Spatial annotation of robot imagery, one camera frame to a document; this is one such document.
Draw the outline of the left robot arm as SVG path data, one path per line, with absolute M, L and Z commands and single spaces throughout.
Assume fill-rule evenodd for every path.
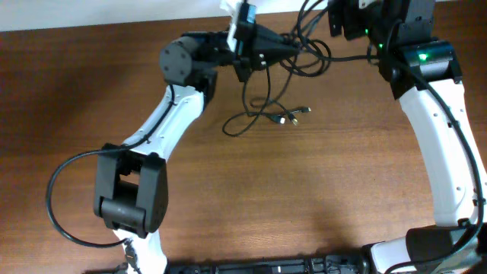
M 298 52 L 296 42 L 261 25 L 189 32 L 161 50 L 163 99 L 137 132 L 121 145 L 105 144 L 97 158 L 94 214 L 121 240 L 124 273 L 167 267 L 158 231 L 168 207 L 167 161 L 213 98 L 216 68 L 231 65 L 244 82 Z

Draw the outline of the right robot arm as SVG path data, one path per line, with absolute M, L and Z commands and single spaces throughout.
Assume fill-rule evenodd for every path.
M 366 273 L 450 273 L 486 255 L 486 171 L 466 113 L 453 46 L 433 36 L 434 2 L 331 1 L 330 33 L 368 37 L 381 76 L 417 138 L 434 224 L 366 246 Z

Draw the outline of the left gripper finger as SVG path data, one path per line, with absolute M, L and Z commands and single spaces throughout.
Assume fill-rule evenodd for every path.
M 273 43 L 285 42 L 285 38 L 282 35 L 260 24 L 254 25 L 254 33 L 255 33 L 255 38 L 260 40 L 268 40 Z
M 258 38 L 250 46 L 250 67 L 252 70 L 263 70 L 299 52 L 296 44 L 283 37 L 277 40 Z

